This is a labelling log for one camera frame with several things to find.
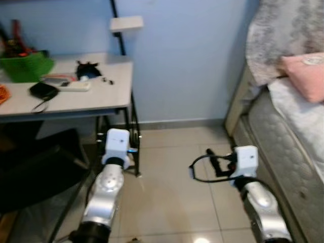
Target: pink pillow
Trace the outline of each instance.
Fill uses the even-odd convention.
[[[324,101],[324,53],[282,57],[293,85],[311,103]]]

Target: white bedsheet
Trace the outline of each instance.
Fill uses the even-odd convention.
[[[268,85],[272,103],[298,137],[324,181],[324,104],[308,102],[289,78]]]

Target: cable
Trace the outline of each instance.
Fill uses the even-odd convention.
[[[37,108],[39,108],[41,105],[45,105],[45,107],[42,110],[36,111]],[[37,106],[35,106],[32,110],[31,113],[33,114],[39,114],[44,112],[45,110],[47,110],[47,108],[49,107],[49,103],[48,100],[44,100],[43,102],[41,102],[40,104],[38,104]]]
[[[11,97],[9,90],[4,85],[0,85],[0,104]]]
[[[262,181],[258,178],[250,177],[250,176],[236,176],[236,177],[229,177],[229,178],[219,179],[219,180],[202,180],[202,179],[196,178],[195,172],[194,172],[194,165],[203,158],[222,158],[222,159],[230,160],[232,158],[232,154],[227,155],[227,156],[218,156],[215,154],[205,154],[205,155],[202,155],[202,156],[196,158],[192,162],[192,164],[189,166],[189,171],[190,171],[190,175],[191,175],[192,179],[199,181],[199,182],[204,182],[204,183],[217,183],[217,182],[232,181],[232,180],[237,180],[237,179],[246,179],[246,180],[250,180],[251,182],[259,182],[262,186],[264,186],[267,190],[269,190],[270,193],[272,193],[272,195],[276,199],[278,207],[279,207],[279,211],[281,212],[281,215],[286,223],[286,226],[287,226],[288,231],[292,237],[292,240],[293,240],[293,242],[296,242],[293,235],[291,234],[291,232],[292,232],[291,226],[287,220],[287,217],[284,214],[284,211],[282,210],[282,206],[281,206],[277,196],[275,195],[274,191],[271,189],[271,187],[267,183],[265,183],[264,181]]]

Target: white desk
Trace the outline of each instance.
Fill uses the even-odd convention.
[[[0,105],[0,123],[23,122],[84,116],[99,116],[112,113],[116,108],[128,107],[131,101],[133,63],[125,56],[106,53],[55,56],[55,66],[51,73],[75,72],[79,60],[82,63],[99,62],[102,77],[90,79],[92,86],[87,92],[60,92],[49,101],[48,109],[40,114],[31,110],[41,100],[29,94],[35,83],[8,83],[0,77],[11,92],[11,98]]]

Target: black cable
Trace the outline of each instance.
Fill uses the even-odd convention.
[[[36,111],[37,108],[39,108],[41,105],[45,104],[45,107],[43,108],[43,110],[40,110],[40,111]],[[48,100],[43,100],[43,102],[41,102],[40,104],[38,104],[37,106],[35,106],[32,110],[31,110],[31,113],[33,114],[39,114],[39,113],[42,113],[44,111],[47,110],[47,108],[49,107],[49,103],[48,103]]]
[[[271,189],[271,187],[265,183],[264,181],[258,179],[258,178],[255,178],[255,177],[250,177],[250,176],[236,176],[236,177],[229,177],[229,178],[225,178],[225,179],[219,179],[219,180],[202,180],[202,179],[199,179],[199,178],[196,178],[195,177],[195,172],[194,172],[194,165],[200,161],[201,159],[203,158],[222,158],[222,159],[231,159],[232,157],[232,154],[230,155],[227,155],[227,156],[218,156],[218,155],[215,155],[215,154],[205,154],[205,155],[202,155],[198,158],[196,158],[192,164],[189,166],[189,169],[190,169],[190,174],[191,174],[191,177],[192,179],[196,180],[196,181],[199,181],[199,182],[204,182],[204,183],[217,183],[217,182],[224,182],[224,181],[232,181],[232,180],[237,180],[237,179],[246,179],[246,180],[250,180],[251,182],[259,182],[261,183],[262,186],[264,186],[266,189],[268,189],[270,191],[270,193],[272,193],[272,195],[274,196],[274,198],[276,199],[277,201],[277,204],[278,204],[278,207],[279,207],[279,211],[281,213],[281,216],[283,217],[285,223],[286,223],[286,226],[288,228],[288,231],[290,233],[290,236],[292,237],[292,240],[293,242],[296,242],[293,235],[291,234],[291,226],[287,220],[287,217],[285,216],[285,213],[284,211],[282,210],[282,206],[277,198],[277,196],[275,195],[274,191]]]

